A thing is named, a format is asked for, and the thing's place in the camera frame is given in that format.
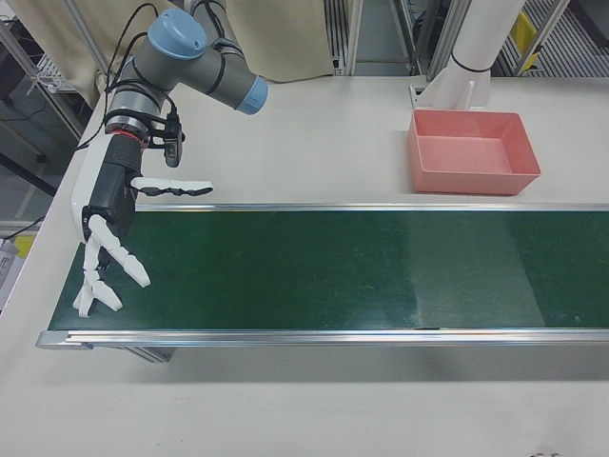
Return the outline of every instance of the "pink tray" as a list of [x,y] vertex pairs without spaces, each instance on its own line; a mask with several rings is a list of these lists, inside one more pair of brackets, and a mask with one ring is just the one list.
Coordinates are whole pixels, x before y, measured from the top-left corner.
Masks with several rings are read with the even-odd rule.
[[408,150],[419,192],[516,195],[541,175],[513,112],[415,109]]

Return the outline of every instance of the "white table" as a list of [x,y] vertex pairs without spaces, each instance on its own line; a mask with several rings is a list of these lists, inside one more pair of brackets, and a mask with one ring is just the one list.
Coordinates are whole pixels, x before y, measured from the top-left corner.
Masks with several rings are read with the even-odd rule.
[[[273,86],[252,118],[180,87],[183,164],[166,169],[159,154],[144,172],[213,180],[189,199],[199,204],[607,202],[607,81],[494,81],[491,108],[521,113],[543,172],[511,198],[410,193],[407,83]],[[163,367],[35,348],[77,247],[69,193],[82,156],[0,318],[3,454],[575,456],[609,445],[608,348],[181,349]]]

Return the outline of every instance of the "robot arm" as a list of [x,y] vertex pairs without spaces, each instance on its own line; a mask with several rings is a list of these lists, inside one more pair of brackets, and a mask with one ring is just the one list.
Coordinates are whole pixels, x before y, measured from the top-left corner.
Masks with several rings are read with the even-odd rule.
[[[104,120],[106,134],[89,144],[72,191],[72,218],[86,245],[85,279],[74,301],[82,317],[88,316],[95,299],[114,310],[122,306],[104,282],[111,259],[141,287],[150,284],[144,266],[121,246],[138,192],[201,195],[212,191],[208,181],[142,176],[146,148],[163,149],[170,167],[177,167],[182,157],[185,137],[168,94],[184,83],[245,114],[258,112],[265,103],[266,82],[247,67],[226,19],[224,0],[194,0],[188,6],[189,13],[163,11],[148,29],[145,43],[124,64],[111,86],[116,91]],[[171,109],[163,119],[166,100]]]

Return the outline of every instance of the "white cylindrical column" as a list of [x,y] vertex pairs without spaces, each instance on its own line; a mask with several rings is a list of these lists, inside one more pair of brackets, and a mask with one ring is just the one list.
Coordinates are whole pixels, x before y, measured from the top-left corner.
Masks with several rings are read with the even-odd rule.
[[473,70],[486,70],[495,62],[525,0],[472,0],[453,55]]
[[484,107],[490,96],[490,68],[524,1],[472,0],[448,65],[423,91],[417,106]]

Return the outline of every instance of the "blue joint cap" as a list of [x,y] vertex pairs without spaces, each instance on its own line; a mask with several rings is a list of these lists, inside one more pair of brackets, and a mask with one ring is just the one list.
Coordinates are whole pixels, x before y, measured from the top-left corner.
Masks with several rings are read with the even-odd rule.
[[148,41],[158,51],[180,60],[201,57],[207,35],[201,24],[183,10],[165,10],[148,29]]
[[236,108],[237,111],[245,114],[256,114],[265,105],[268,96],[268,85],[260,76],[256,76],[256,81],[249,89],[243,102]]

